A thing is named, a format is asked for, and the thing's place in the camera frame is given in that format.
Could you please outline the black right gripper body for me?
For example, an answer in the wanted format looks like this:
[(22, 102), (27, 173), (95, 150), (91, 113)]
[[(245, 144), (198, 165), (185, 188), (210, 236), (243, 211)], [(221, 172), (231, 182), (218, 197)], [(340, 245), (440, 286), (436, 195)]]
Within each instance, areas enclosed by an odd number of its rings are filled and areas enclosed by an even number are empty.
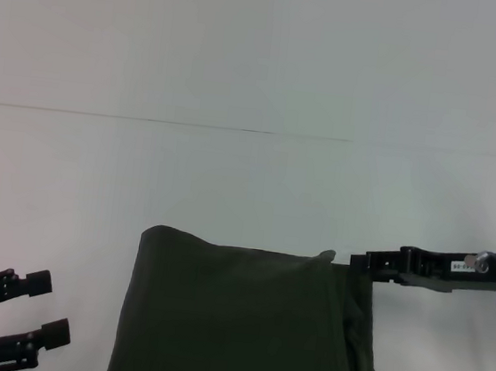
[(407, 286), (438, 293), (453, 290), (496, 292), (496, 253), (437, 253), (402, 247), (400, 278)]

